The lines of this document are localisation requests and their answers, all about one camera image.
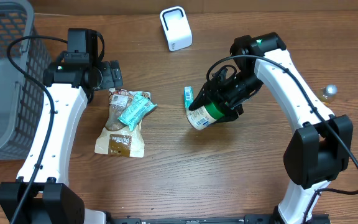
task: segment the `gray plastic basket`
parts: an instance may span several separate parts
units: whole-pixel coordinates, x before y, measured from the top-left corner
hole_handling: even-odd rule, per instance
[[[25,159],[40,119],[44,94],[6,58],[14,39],[36,35],[34,10],[26,0],[0,0],[0,159]],[[41,39],[23,40],[12,49],[21,68],[39,81],[50,63]]]

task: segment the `bottle cap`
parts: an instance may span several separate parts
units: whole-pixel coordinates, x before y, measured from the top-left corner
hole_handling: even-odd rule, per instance
[[[324,92],[324,94],[326,95],[326,96],[334,96],[336,93],[337,93],[337,88],[336,88],[336,85],[328,85],[327,87],[326,87],[326,90],[325,90],[325,92]]]
[[[213,117],[216,120],[221,119],[224,116],[224,114],[219,111],[215,103],[210,103],[208,105],[205,105],[205,109],[206,111],[208,111],[209,115],[211,115],[211,117]]]

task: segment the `snack package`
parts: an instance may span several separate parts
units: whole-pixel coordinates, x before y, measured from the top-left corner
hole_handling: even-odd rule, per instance
[[[140,133],[142,121],[131,131],[118,120],[137,93],[150,98],[148,92],[109,89],[109,119],[96,140],[95,153],[127,157],[144,156],[144,141]]]
[[[148,98],[142,96],[142,93],[136,93],[131,105],[118,117],[118,120],[128,125],[129,130],[133,131],[137,123],[156,106]]]

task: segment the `barcode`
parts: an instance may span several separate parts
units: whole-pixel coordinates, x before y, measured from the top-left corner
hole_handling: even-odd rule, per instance
[[[186,91],[186,100],[191,100],[190,92]]]
[[[205,118],[201,118],[200,120],[198,120],[197,122],[196,122],[196,124],[197,125],[202,125],[202,124],[204,124],[205,122],[208,122]]]

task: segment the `wooden surface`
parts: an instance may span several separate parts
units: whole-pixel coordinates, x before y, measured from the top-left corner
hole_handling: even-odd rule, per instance
[[[35,12],[63,15],[159,14],[181,6],[186,13],[358,10],[358,0],[29,0]]]
[[[291,138],[288,121],[264,86],[244,104],[233,123],[195,131],[183,109],[183,87],[195,93],[208,68],[229,55],[236,37],[277,32],[307,83],[316,90],[337,85],[330,108],[354,124],[358,158],[358,11],[192,14],[193,45],[174,53],[157,15],[36,18],[42,35],[67,38],[69,27],[98,30],[106,60],[118,59],[124,87],[152,93],[158,108],[144,119],[142,159],[94,154],[108,118],[108,94],[98,92],[83,113],[70,160],[70,188],[87,208],[114,217],[233,217],[271,213],[289,178],[283,153]],[[45,41],[52,55],[65,48]],[[23,161],[0,161],[0,182],[14,180]],[[332,187],[358,188],[349,163]],[[358,195],[324,193],[314,210],[333,223],[358,223]],[[0,223],[7,223],[0,208]]]

